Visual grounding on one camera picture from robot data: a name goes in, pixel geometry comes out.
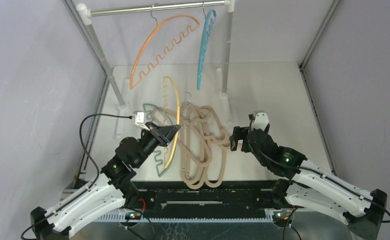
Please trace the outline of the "orange wire hanger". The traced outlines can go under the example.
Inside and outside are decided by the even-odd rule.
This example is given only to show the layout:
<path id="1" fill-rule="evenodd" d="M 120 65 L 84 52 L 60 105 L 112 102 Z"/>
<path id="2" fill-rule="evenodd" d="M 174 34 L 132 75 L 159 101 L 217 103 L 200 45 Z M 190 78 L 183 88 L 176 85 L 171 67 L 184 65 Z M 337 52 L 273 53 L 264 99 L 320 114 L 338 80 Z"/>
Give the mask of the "orange wire hanger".
<path id="1" fill-rule="evenodd" d="M 129 75 L 129 89 L 146 79 L 168 55 L 200 28 L 200 20 L 192 14 L 175 14 L 158 22 L 147 36 L 134 60 Z"/>

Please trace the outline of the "yellow wire hanger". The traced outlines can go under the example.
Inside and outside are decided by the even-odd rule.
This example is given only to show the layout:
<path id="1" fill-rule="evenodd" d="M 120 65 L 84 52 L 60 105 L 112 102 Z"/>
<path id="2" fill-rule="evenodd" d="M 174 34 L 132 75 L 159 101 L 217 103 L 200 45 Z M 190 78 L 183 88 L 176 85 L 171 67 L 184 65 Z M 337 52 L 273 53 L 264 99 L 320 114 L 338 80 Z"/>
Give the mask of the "yellow wire hanger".
<path id="1" fill-rule="evenodd" d="M 163 113 L 165 114 L 167 111 L 170 111 L 171 109 L 166 105 L 168 103 L 168 96 L 165 96 L 165 94 L 167 94 L 169 92 L 169 90 L 166 88 L 168 87 L 168 84 L 171 85 L 171 92 L 174 94 L 174 101 L 175 101 L 175 112 L 176 112 L 176 116 L 175 116 L 175 120 L 176 120 L 176 124 L 177 125 L 180 125 L 182 123 L 181 119 L 180 119 L 180 115 L 181 115 L 181 107 L 183 105 L 184 102 L 189 102 L 191 101 L 191 93 L 190 91 L 188 90 L 188 86 L 185 85 L 184 87 L 184 91 L 182 91 L 183 93 L 183 97 L 180 96 L 180 90 L 179 90 L 179 87 L 178 85 L 176 84 L 176 82 L 174 81 L 174 79 L 169 76 L 169 75 L 166 75 L 163 77 L 163 107 L 164 107 L 164 110 L 163 110 Z M 174 158 L 175 158 L 175 154 L 176 154 L 176 150 L 177 150 L 177 142 L 178 142 L 178 138 L 179 138 L 179 133 L 178 132 L 174 137 L 173 137 L 173 140 L 172 140 L 172 143 L 171 143 L 171 147 L 170 147 L 170 152 L 169 152 L 169 157 L 168 159 L 165 161 L 164 163 L 164 170 L 167 171 L 171 168 L 173 162 L 174 162 Z"/>

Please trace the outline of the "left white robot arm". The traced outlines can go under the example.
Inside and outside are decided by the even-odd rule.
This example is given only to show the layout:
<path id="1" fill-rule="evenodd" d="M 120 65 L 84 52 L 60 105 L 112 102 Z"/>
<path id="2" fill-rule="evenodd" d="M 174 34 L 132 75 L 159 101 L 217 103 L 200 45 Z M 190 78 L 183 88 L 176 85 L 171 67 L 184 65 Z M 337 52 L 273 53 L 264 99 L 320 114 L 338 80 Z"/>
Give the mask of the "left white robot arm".
<path id="1" fill-rule="evenodd" d="M 79 230 L 121 207 L 134 208 L 139 191 L 132 182 L 138 169 L 157 147 L 168 146 L 179 125 L 159 126 L 147 122 L 140 138 L 126 137 L 99 175 L 53 207 L 37 207 L 30 213 L 36 239 L 68 240 Z"/>

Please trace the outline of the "blue wire hanger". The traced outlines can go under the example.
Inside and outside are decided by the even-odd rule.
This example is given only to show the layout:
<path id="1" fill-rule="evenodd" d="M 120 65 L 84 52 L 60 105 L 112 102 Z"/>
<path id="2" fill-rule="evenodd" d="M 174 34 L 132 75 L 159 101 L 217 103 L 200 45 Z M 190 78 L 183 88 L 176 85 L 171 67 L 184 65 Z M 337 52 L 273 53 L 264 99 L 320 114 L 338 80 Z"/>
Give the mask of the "blue wire hanger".
<path id="1" fill-rule="evenodd" d="M 203 26 L 202 37 L 200 42 L 199 57 L 198 57 L 197 82 L 196 82 L 196 88 L 198 91 L 201 90 L 203 66 L 206 59 L 208 42 L 211 37 L 211 33 L 212 33 L 212 29 L 216 17 L 217 17 L 217 13 L 216 10 L 214 9 L 210 9 L 208 13 L 205 14 L 204 26 Z"/>

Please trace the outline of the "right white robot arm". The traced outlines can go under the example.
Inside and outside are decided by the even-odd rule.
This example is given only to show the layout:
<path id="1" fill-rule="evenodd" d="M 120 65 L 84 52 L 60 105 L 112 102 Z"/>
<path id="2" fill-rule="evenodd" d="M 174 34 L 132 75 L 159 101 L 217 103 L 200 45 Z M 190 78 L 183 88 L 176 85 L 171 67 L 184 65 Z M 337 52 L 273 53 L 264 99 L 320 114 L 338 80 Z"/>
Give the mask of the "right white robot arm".
<path id="1" fill-rule="evenodd" d="M 242 152 L 253 154 L 279 177 L 272 190 L 276 207 L 307 208 L 340 221 L 364 240 L 377 239 L 387 213 L 387 193 L 361 189 L 338 178 L 295 149 L 279 146 L 267 131 L 236 126 L 229 139 L 232 151 L 242 142 Z"/>

